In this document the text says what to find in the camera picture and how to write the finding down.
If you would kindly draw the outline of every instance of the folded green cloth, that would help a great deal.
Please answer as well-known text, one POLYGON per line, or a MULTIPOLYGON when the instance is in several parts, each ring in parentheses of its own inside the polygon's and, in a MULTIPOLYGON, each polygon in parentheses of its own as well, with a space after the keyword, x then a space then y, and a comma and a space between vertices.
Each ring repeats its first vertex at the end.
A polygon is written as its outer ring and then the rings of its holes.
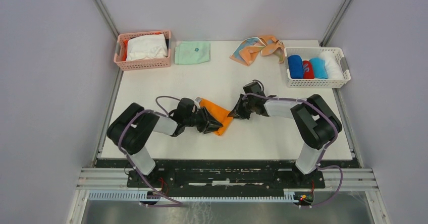
POLYGON ((188 65, 208 62, 210 47, 207 41, 183 41, 175 48, 174 63, 188 65))

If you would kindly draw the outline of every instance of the dark blue towel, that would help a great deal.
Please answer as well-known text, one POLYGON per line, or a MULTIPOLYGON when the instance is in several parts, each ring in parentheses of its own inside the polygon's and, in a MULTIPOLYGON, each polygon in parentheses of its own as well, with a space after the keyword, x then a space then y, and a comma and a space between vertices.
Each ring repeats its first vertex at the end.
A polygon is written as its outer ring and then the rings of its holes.
POLYGON ((320 59, 320 58, 312 58, 309 60, 309 62, 312 64, 313 69, 313 75, 317 79, 328 79, 327 71, 325 68, 326 61, 320 59))
POLYGON ((292 79, 303 79, 303 61, 299 55, 291 55, 287 58, 288 68, 292 79))

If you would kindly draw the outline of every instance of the white table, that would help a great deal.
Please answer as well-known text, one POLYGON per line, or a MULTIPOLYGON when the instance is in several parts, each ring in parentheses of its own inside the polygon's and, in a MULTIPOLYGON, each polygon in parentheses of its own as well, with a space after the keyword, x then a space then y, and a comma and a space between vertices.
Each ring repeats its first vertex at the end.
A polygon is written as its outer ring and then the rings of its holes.
MULTIPOLYGON (((266 95, 306 98, 319 94, 340 118, 332 89, 288 88, 285 82, 285 66, 278 64, 277 56, 259 55, 249 67, 229 59, 240 43, 241 41, 212 41, 210 62, 199 65, 172 64, 169 68, 125 71, 111 122, 133 102, 146 109, 162 112, 154 101, 160 95, 193 99, 202 97, 231 110, 239 94, 243 93, 242 86, 253 79, 264 84, 266 95)), ((284 41, 284 44, 318 47, 316 40, 284 41)), ((160 99, 160 103, 168 111, 177 106, 177 101, 172 99, 160 99)), ((196 128, 186 128, 184 133, 175 138, 153 132, 146 144, 152 158, 205 160, 297 159, 302 145, 303 140, 293 120, 256 114, 252 114, 250 120, 233 120, 221 137, 199 133, 196 128)), ((124 156, 117 146, 106 138, 101 158, 124 156)), ((326 151, 323 159, 352 159, 344 131, 326 151)))

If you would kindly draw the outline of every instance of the white cloth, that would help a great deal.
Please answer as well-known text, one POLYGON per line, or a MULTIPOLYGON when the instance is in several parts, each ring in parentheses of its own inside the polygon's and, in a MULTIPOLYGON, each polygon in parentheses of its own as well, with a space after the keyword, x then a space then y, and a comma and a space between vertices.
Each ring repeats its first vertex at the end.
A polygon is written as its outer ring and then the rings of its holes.
POLYGON ((139 36, 128 41, 126 61, 161 59, 167 56, 167 44, 163 34, 139 36))
POLYGON ((331 51, 323 51, 319 54, 319 58, 326 62, 325 69, 329 79, 344 79, 342 70, 335 60, 335 56, 331 51))

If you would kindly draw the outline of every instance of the basket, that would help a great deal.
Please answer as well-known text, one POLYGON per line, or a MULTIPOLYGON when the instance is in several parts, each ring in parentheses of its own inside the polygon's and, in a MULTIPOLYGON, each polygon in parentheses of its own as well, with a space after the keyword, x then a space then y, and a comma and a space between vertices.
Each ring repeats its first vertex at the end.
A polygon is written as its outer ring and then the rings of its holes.
POLYGON ((171 38, 171 31, 145 31, 136 33, 120 34, 116 44, 115 56, 113 62, 115 62, 123 71, 126 70, 138 70, 138 69, 153 69, 153 68, 165 68, 171 66, 171 49, 169 45, 169 39, 171 38), (125 53, 124 41, 132 39, 138 36, 144 35, 155 35, 162 33, 167 41, 168 57, 163 59, 142 59, 134 61, 122 61, 125 53))
POLYGON ((340 88, 346 82, 351 80, 349 73, 348 64, 346 58, 343 56, 343 52, 338 47, 286 47, 286 55, 299 55, 302 60, 309 60, 316 58, 322 51, 332 51, 335 55, 336 62, 339 64, 342 73, 343 80, 335 79, 292 79, 290 76, 290 70, 288 63, 285 62, 287 68, 287 86, 293 88, 340 88))

